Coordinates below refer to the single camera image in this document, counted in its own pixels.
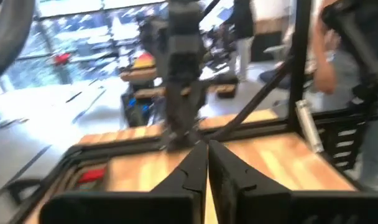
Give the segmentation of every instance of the red object on shelf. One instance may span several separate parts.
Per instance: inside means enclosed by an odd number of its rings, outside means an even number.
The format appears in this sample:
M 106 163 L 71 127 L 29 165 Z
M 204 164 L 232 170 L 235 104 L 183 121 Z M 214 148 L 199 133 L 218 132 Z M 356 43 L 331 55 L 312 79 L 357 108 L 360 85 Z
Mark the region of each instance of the red object on shelf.
M 56 55 L 53 60 L 55 61 L 55 65 L 66 65 L 69 62 L 70 54 L 64 53 L 61 55 Z
M 88 182 L 94 182 L 96 180 L 103 178 L 104 173 L 105 173 L 105 169 L 90 170 L 86 172 L 85 174 L 83 174 L 77 183 L 84 184 Z

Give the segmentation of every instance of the workbench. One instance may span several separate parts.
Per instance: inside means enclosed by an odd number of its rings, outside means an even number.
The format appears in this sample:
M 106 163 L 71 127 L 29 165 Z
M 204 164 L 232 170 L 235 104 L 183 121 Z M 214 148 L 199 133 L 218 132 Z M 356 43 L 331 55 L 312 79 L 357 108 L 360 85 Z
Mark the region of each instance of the workbench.
M 234 115 L 208 118 L 200 123 L 201 129 L 224 126 Z M 272 110 L 253 112 L 245 123 L 277 118 Z M 84 136 L 79 145 L 94 145 L 113 141 L 125 141 L 159 136 L 159 125 L 127 129 L 114 133 Z M 345 190 L 355 191 L 339 172 L 319 155 L 311 152 L 295 133 L 262 138 L 226 142 L 225 145 L 246 163 L 271 179 L 291 190 Z M 190 149 L 178 152 L 147 152 L 114 157 L 109 162 L 108 191 L 148 192 L 160 183 L 189 153 Z M 41 206 L 49 199 L 51 188 L 37 208 L 32 211 L 26 224 L 37 224 Z M 208 181 L 205 223 L 218 223 Z

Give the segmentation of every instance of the yellow object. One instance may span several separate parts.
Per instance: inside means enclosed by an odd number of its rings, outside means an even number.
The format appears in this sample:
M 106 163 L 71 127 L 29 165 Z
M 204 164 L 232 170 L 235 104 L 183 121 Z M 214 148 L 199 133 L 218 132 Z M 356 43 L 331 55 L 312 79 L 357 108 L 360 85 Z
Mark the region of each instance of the yellow object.
M 140 57 L 135 59 L 134 68 L 146 68 L 155 66 L 154 58 L 149 53 L 143 53 Z

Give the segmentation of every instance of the table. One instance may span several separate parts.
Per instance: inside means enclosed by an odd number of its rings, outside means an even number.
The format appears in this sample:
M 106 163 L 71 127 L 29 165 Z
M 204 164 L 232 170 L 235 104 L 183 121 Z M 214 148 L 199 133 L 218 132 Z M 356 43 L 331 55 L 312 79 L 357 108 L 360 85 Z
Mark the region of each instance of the table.
M 235 115 L 208 118 L 200 128 L 223 126 Z M 253 112 L 245 122 L 277 118 L 272 110 Z M 79 144 L 94 145 L 111 141 L 124 141 L 158 136 L 160 126 L 127 129 L 116 133 L 84 136 Z M 294 133 L 226 142 L 225 145 L 242 160 L 291 190 L 348 190 L 356 189 L 319 155 L 311 152 L 303 140 Z M 109 162 L 109 191 L 147 192 L 160 183 L 190 152 L 148 152 L 130 156 L 115 157 Z M 26 224 L 37 224 L 41 206 L 48 200 L 46 195 L 32 212 Z M 218 223 L 213 198 L 208 182 L 206 194 L 206 224 Z

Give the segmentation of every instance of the person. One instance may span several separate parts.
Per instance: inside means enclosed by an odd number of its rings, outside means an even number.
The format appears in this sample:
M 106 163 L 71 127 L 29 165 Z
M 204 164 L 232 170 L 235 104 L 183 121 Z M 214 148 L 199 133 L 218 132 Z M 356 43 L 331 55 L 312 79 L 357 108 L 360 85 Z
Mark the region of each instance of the person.
M 316 88 L 323 92 L 324 111 L 347 107 L 347 103 L 354 98 L 352 88 L 360 84 L 358 65 L 342 43 L 335 49 L 332 61 L 326 59 L 325 37 L 331 35 L 332 30 L 326 28 L 320 14 L 326 6 L 336 1 L 323 0 L 313 30 L 312 47 L 318 66 L 314 81 Z M 355 12 L 356 25 L 378 55 L 378 19 L 375 19 L 378 16 L 369 16 L 376 14 L 378 8 L 372 7 L 362 7 Z M 378 186 L 378 121 L 369 121 L 363 138 L 360 148 L 362 168 L 358 181 L 373 189 Z
M 247 68 L 251 60 L 251 45 L 254 39 L 254 21 L 256 18 L 255 7 L 252 0 L 234 0 L 231 16 L 223 22 L 222 29 L 228 29 L 234 25 L 234 36 L 236 38 L 236 54 L 232 54 L 229 67 L 236 72 L 237 54 L 240 58 L 238 79 L 241 82 L 247 81 Z

